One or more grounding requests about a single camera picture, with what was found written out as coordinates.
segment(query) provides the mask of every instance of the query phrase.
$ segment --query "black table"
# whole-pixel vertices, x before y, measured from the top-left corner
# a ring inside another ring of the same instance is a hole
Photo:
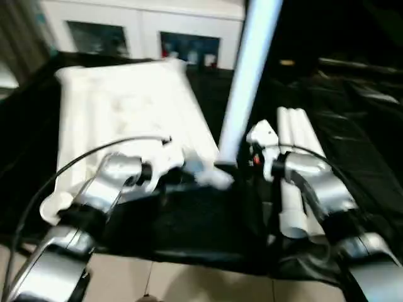
[[[29,198],[56,170],[60,85],[54,72],[73,65],[94,67],[127,62],[133,61],[60,53],[29,83],[0,103],[3,242],[8,242]],[[189,70],[188,79],[218,143],[232,72]],[[278,106],[307,110],[328,158],[354,177],[349,189],[365,210],[365,221],[387,239],[402,259],[403,164],[398,142],[385,137],[391,128],[396,132],[403,129],[400,105],[363,98],[345,79],[310,76],[283,84],[264,74],[249,126],[263,118],[275,126]],[[239,156],[242,172],[246,149],[243,145]],[[234,173],[237,186],[224,193],[198,188],[119,206],[99,251],[338,284],[339,270],[328,259],[326,245],[289,240],[279,234],[277,184],[269,186],[258,177]],[[50,187],[42,197],[52,190]],[[261,219],[262,198],[274,205],[267,225]],[[39,203],[27,221],[26,242],[37,242],[48,229],[38,207]],[[267,244],[268,233],[276,236],[271,245]]]

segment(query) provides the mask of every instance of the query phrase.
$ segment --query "white cylinder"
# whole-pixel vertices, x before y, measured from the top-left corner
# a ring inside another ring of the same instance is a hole
[[[308,119],[305,110],[290,109],[290,120],[292,123],[292,132],[294,138],[294,144],[300,147],[305,147],[312,151],[324,155],[321,144],[319,143],[316,134],[310,121]],[[295,148],[296,153],[306,153],[303,150]],[[305,205],[307,209],[307,223],[308,223],[308,234],[312,238],[314,236],[323,235],[324,231],[319,222],[317,221],[314,212],[308,204]]]
[[[299,114],[295,109],[288,110],[288,116],[291,124],[291,133],[294,145],[298,147],[307,147],[306,140],[305,140],[305,133],[302,122],[300,121]],[[302,151],[298,148],[294,148],[296,153],[305,154],[305,151]]]
[[[280,231],[288,238],[305,238],[308,234],[308,221],[302,206],[301,192],[293,184],[281,180],[282,211]]]
[[[306,146],[303,147],[307,147],[319,155],[325,156],[325,152],[323,152],[321,143],[319,143],[319,140],[317,139],[314,127],[312,127],[305,110],[301,108],[297,109],[297,115],[302,126],[301,128],[304,129],[305,139],[307,141]]]
[[[282,0],[252,0],[220,136],[219,160],[236,162]]]
[[[277,125],[279,142],[287,145],[293,145],[290,117],[288,115],[288,110],[284,107],[277,108]],[[280,146],[280,151],[285,153],[287,151],[292,151],[292,148]]]
[[[277,109],[278,135],[280,143],[293,145],[290,116],[284,107]],[[292,151],[291,147],[280,147],[281,152]],[[280,231],[288,238],[304,238],[307,236],[307,216],[302,204],[301,192],[293,184],[282,179]]]

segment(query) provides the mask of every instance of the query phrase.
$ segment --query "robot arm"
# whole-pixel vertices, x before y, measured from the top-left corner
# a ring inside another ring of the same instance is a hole
[[[273,148],[278,140],[268,123],[255,127],[247,139],[258,145],[267,181],[280,176],[305,195],[346,277],[346,297],[351,301],[403,301],[400,262],[379,234],[365,230],[358,205],[331,167],[313,155],[280,154]]]
[[[58,225],[52,227],[14,279],[7,302],[82,301],[90,280],[86,265],[124,188],[152,192],[158,179],[181,167],[180,148],[167,144],[148,162],[109,154],[81,188]]]

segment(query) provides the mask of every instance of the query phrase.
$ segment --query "floor tile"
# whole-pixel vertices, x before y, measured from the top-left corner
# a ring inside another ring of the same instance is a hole
[[[267,277],[154,263],[149,293],[164,302],[273,302],[272,282]]]
[[[276,302],[345,302],[340,289],[313,281],[274,281]]]
[[[0,284],[2,286],[8,255],[8,249],[0,246]],[[16,254],[13,276],[24,261],[23,256]],[[144,295],[151,262],[136,258],[94,254],[88,267],[93,273],[84,302],[134,302]]]

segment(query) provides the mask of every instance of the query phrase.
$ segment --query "white paper roll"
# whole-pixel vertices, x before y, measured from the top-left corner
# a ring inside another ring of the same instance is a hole
[[[288,111],[284,107],[277,108],[277,124],[278,124],[278,140],[280,143],[287,145],[293,144],[292,132],[290,118],[288,116]],[[285,153],[287,151],[292,151],[291,147],[280,147],[280,151]]]
[[[278,135],[280,143],[293,145],[292,129],[288,110],[277,109]],[[292,151],[291,147],[280,147],[282,153]],[[281,180],[281,213],[280,231],[288,238],[304,238],[307,236],[307,216],[304,212],[300,190]]]
[[[290,114],[290,121],[292,124],[294,144],[300,147],[305,147],[324,156],[322,146],[316,137],[315,131],[308,119],[305,110],[301,108],[290,109],[289,114]],[[297,153],[306,153],[303,150],[299,150],[297,148],[295,148],[294,151]],[[324,235],[323,228],[317,221],[310,206],[305,204],[305,208],[307,210],[309,237],[312,238],[318,235]]]
[[[325,156],[325,152],[323,152],[321,143],[317,139],[316,133],[314,131],[314,127],[309,121],[307,113],[305,110],[299,108],[297,109],[297,115],[299,118],[299,123],[301,124],[301,128],[304,129],[306,144],[303,147],[310,148],[312,151],[318,153],[321,156]]]
[[[291,124],[291,133],[294,145],[307,148],[303,124],[300,121],[299,113],[295,109],[288,110],[288,119]],[[298,148],[293,149],[296,153],[305,154],[306,152]]]

